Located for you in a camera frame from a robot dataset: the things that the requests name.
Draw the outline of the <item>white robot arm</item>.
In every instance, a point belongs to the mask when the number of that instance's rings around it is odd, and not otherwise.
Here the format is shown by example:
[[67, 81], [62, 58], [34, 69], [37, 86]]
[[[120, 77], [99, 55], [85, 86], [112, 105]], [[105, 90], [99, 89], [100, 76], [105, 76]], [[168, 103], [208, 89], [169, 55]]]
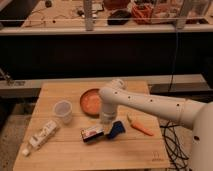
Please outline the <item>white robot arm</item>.
[[99, 89], [100, 121], [110, 125], [119, 105], [127, 106], [193, 131], [189, 171], [213, 171], [213, 102], [134, 93], [125, 89], [121, 79], [114, 79]]

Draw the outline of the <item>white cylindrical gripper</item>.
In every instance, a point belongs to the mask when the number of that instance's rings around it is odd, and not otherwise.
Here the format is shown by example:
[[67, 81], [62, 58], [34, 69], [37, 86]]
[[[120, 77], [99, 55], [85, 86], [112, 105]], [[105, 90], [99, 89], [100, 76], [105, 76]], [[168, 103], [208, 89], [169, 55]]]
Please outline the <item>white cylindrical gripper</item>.
[[100, 122], [110, 124], [117, 117], [117, 105], [103, 102], [100, 109]]

